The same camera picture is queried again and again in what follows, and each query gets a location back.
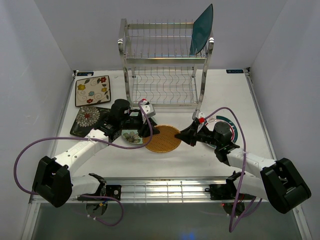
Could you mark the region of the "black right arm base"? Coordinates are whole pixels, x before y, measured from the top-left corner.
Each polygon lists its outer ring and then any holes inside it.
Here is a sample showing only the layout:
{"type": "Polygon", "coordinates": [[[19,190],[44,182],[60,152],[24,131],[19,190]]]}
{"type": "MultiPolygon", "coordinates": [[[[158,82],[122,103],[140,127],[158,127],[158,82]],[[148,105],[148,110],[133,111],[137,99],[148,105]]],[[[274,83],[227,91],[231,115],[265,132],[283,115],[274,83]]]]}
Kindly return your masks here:
{"type": "MultiPolygon", "coordinates": [[[[210,194],[211,200],[234,200],[238,189],[238,187],[235,185],[235,181],[240,180],[240,176],[241,172],[234,170],[232,175],[227,177],[223,183],[211,183],[205,187],[204,191],[210,194]]],[[[246,175],[246,173],[244,173],[241,190],[245,188],[244,185],[246,183],[249,183],[249,177],[253,178],[254,180],[260,180],[254,175],[249,176],[248,174],[246,175]]],[[[241,203],[243,200],[252,200],[253,198],[253,195],[240,192],[237,203],[241,203]]]]}

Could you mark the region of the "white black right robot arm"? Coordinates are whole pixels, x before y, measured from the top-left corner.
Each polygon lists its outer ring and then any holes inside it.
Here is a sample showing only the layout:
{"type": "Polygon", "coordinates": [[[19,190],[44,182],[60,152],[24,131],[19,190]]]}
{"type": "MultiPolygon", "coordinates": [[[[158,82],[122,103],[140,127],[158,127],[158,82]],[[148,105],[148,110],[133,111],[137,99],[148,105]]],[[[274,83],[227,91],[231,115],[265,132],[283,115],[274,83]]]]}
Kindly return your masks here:
{"type": "Polygon", "coordinates": [[[215,146],[214,154],[223,164],[244,169],[245,174],[234,173],[227,178],[222,194],[237,199],[242,194],[255,196],[285,214],[312,196],[302,176],[287,158],[267,159],[246,152],[232,141],[228,123],[219,121],[212,130],[195,120],[175,135],[184,143],[195,146],[197,142],[215,146]]]}

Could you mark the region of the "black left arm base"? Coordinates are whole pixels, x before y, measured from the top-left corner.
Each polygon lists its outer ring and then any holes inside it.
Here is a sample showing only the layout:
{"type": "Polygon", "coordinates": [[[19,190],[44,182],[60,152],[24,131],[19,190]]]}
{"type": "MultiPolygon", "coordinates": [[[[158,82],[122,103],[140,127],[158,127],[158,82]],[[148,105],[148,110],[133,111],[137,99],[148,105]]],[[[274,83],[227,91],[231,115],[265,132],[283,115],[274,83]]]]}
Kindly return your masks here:
{"type": "Polygon", "coordinates": [[[78,201],[106,201],[107,199],[102,197],[109,197],[121,200],[122,186],[118,184],[106,185],[101,190],[98,190],[96,193],[88,194],[85,196],[81,195],[77,197],[78,201]]]}

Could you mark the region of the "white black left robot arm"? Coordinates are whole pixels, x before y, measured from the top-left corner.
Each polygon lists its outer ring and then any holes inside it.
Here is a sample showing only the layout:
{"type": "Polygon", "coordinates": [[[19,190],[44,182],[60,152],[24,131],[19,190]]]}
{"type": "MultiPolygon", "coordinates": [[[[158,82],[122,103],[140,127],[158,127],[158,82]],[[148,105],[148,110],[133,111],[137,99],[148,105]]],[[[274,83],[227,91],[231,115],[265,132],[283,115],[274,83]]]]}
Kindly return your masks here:
{"type": "Polygon", "coordinates": [[[130,103],[117,99],[110,112],[100,118],[88,134],[78,139],[78,143],[52,158],[43,157],[37,166],[32,190],[58,208],[71,197],[84,196],[100,200],[106,196],[106,180],[95,174],[74,176],[76,171],[96,153],[113,145],[123,130],[137,130],[141,138],[152,138],[159,134],[152,117],[154,107],[142,99],[131,115],[130,103]]]}

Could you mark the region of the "woven bamboo round plate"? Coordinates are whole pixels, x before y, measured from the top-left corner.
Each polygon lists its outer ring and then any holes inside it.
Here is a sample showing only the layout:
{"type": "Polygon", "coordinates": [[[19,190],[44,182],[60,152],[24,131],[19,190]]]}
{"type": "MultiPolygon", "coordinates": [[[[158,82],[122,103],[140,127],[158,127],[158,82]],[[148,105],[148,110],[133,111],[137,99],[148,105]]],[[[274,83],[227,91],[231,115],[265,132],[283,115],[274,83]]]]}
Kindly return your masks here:
{"type": "Polygon", "coordinates": [[[168,153],[179,147],[181,140],[175,135],[181,132],[174,126],[167,124],[156,125],[155,129],[158,134],[153,132],[151,141],[145,146],[149,151],[154,153],[168,153]]]}

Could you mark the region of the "dark teal square plate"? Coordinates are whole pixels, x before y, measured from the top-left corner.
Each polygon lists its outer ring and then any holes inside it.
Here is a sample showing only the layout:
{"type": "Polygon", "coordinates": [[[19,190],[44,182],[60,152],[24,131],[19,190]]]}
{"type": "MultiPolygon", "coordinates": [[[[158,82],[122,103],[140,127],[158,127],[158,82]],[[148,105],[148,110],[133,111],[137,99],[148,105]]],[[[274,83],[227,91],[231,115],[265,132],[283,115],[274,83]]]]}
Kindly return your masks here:
{"type": "Polygon", "coordinates": [[[214,7],[210,4],[204,12],[195,20],[192,28],[189,55],[199,54],[205,47],[213,26],[214,7]]]}

